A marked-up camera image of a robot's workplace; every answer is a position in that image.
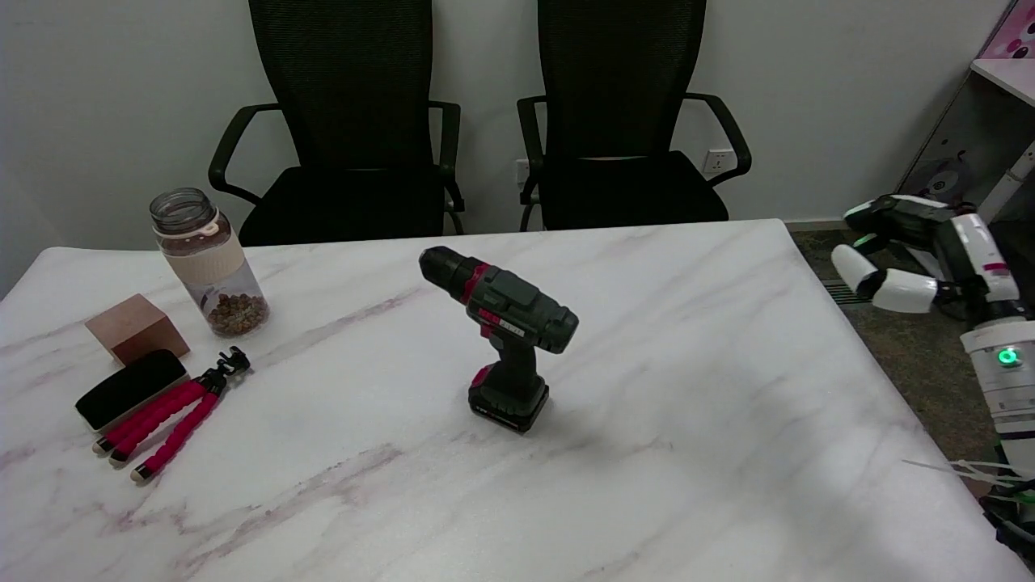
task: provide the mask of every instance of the chair armrest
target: chair armrest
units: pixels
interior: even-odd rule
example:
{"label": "chair armrest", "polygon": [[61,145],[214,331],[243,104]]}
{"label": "chair armrest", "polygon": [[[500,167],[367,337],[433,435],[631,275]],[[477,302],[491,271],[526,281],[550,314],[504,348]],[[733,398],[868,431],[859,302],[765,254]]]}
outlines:
{"label": "chair armrest", "polygon": [[227,130],[223,133],[219,145],[215,148],[215,155],[212,156],[212,163],[208,165],[208,182],[212,184],[212,187],[219,192],[243,198],[253,204],[259,204],[262,201],[261,198],[240,186],[228,184],[227,166],[230,165],[230,158],[234,155],[234,150],[237,149],[237,143],[241,141],[244,129],[248,126],[252,118],[256,116],[256,113],[278,109],[280,109],[279,104],[253,105],[242,107],[234,115],[234,118],[230,120],[230,125],[227,125]]}
{"label": "chair armrest", "polygon": [[542,139],[539,137],[539,120],[535,115],[535,104],[546,103],[545,95],[526,97],[518,101],[518,117],[521,120],[521,133],[525,138],[525,152],[528,155],[529,176],[525,190],[521,193],[521,203],[532,204],[532,191],[539,182],[544,161],[542,157]]}
{"label": "chair armrest", "polygon": [[460,148],[460,106],[445,101],[427,101],[430,109],[442,110],[442,144],[439,147],[439,173],[446,181],[452,200],[452,210],[463,212],[464,197],[456,187],[456,150]]}
{"label": "chair armrest", "polygon": [[683,98],[705,101],[708,104],[712,113],[715,114],[716,118],[718,118],[718,122],[722,126],[722,130],[726,132],[726,137],[730,140],[730,145],[733,146],[733,151],[737,155],[737,167],[708,180],[708,185],[714,187],[730,178],[746,174],[747,171],[751,169],[751,150],[747,147],[747,141],[744,139],[744,134],[740,132],[740,126],[737,125],[737,120],[733,118],[733,114],[730,113],[730,109],[726,107],[722,99],[715,95],[707,95],[704,93],[686,93]]}

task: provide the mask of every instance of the drill handle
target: drill handle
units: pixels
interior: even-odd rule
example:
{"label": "drill handle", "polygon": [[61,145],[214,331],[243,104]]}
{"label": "drill handle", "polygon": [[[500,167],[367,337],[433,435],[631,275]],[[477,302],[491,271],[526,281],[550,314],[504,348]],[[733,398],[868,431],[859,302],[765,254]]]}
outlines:
{"label": "drill handle", "polygon": [[500,353],[500,362],[497,363],[500,373],[505,372],[518,385],[534,383],[535,348],[496,333],[489,334],[489,343]]}

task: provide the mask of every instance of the mesh backrest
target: mesh backrest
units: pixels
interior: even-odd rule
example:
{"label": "mesh backrest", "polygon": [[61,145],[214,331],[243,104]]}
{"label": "mesh backrest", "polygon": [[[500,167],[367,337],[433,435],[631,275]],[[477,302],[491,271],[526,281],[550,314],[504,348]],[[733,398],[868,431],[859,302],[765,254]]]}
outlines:
{"label": "mesh backrest", "polygon": [[704,16],[704,0],[539,0],[546,154],[668,151]]}
{"label": "mesh backrest", "polygon": [[249,0],[303,167],[432,161],[432,0]]}

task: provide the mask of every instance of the drill label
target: drill label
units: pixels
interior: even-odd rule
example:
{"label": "drill label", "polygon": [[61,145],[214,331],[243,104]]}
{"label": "drill label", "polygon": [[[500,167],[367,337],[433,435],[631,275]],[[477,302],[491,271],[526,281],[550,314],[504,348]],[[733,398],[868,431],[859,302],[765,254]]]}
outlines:
{"label": "drill label", "polygon": [[524,338],[525,337],[525,330],[524,329],[521,329],[516,325],[500,319],[500,316],[498,316],[498,315],[489,313],[487,311],[482,310],[482,309],[478,310],[478,315],[482,319],[484,319],[485,321],[487,321],[490,323],[495,323],[496,325],[499,325],[500,327],[506,329],[507,331],[513,333],[514,336],[518,336],[519,338]]}

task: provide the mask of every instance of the wooden block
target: wooden block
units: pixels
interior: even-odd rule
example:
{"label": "wooden block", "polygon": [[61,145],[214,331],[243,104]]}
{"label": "wooden block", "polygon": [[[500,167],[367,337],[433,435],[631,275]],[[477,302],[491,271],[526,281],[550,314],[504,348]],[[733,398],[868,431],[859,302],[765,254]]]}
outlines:
{"label": "wooden block", "polygon": [[122,366],[154,350],[166,349],[176,357],[190,351],[169,316],[139,293],[90,319],[86,328]]}

